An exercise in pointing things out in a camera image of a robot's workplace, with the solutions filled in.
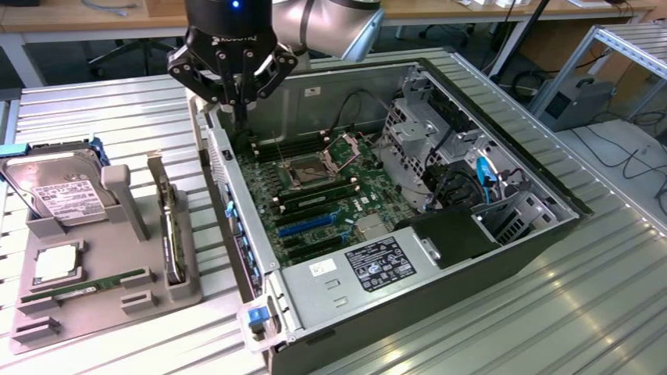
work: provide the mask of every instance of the hard drive label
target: hard drive label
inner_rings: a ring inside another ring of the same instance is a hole
[[[393,237],[345,253],[365,291],[376,291],[417,273]]]
[[[77,219],[104,212],[103,202],[88,180],[39,186],[33,191],[57,220]]]

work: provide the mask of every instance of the aluminum extrusion table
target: aluminum extrusion table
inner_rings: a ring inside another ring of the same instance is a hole
[[[460,58],[440,49],[377,54],[428,58],[595,210],[593,218],[508,280],[316,374],[660,373],[667,370],[667,243],[641,207]],[[312,63],[324,68],[332,60]],[[0,372],[267,372],[243,345],[240,298],[193,152],[184,90],[167,76],[25,90],[8,107],[7,140],[95,131],[112,163],[128,163],[132,194],[152,192],[143,154],[164,150],[188,192],[204,302],[156,319],[13,356],[7,335],[27,229],[7,196],[0,237]]]
[[[600,41],[616,52],[621,53],[629,60],[648,69],[659,78],[660,82],[648,90],[631,111],[632,118],[655,94],[666,85],[667,80],[667,23],[637,23],[625,25],[593,26],[583,37],[581,43],[560,70],[559,75],[551,82],[544,93],[539,94],[531,104],[531,112],[540,117],[545,107],[555,97],[560,85],[572,73],[581,57],[588,53],[593,41]]]

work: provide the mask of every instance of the black device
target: black device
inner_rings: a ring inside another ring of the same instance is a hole
[[[39,6],[40,0],[0,0],[0,5],[7,6]]]
[[[271,95],[297,65],[277,43],[272,2],[187,0],[185,11],[185,45],[168,55],[169,75],[207,102],[220,103],[243,128],[248,105]],[[201,74],[200,66],[220,76],[219,82]]]

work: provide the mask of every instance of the blue latch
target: blue latch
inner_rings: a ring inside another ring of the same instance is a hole
[[[227,203],[225,217],[231,217],[232,212],[233,212],[233,201],[229,201],[229,203]]]
[[[31,146],[27,143],[16,143],[13,145],[0,145],[0,158],[9,156],[25,156]]]
[[[269,308],[265,306],[257,307],[248,311],[249,326],[256,326],[271,319]]]

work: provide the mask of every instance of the ram module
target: ram module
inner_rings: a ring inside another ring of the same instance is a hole
[[[360,186],[357,184],[347,184],[309,195],[285,199],[280,204],[280,213],[295,213],[311,207],[340,201],[341,199],[356,196],[359,191]]]
[[[117,275],[109,277],[104,277],[101,279],[84,281],[83,283],[68,285],[67,287],[57,287],[55,289],[49,289],[48,291],[43,291],[41,293],[35,293],[33,295],[21,297],[21,303],[28,303],[36,301],[37,299],[48,297],[53,297],[55,299],[67,299],[76,297],[79,295],[85,295],[88,293],[113,289],[116,287],[120,287],[123,279],[143,275],[144,272],[145,272],[144,269],[137,269],[124,273],[119,273]]]

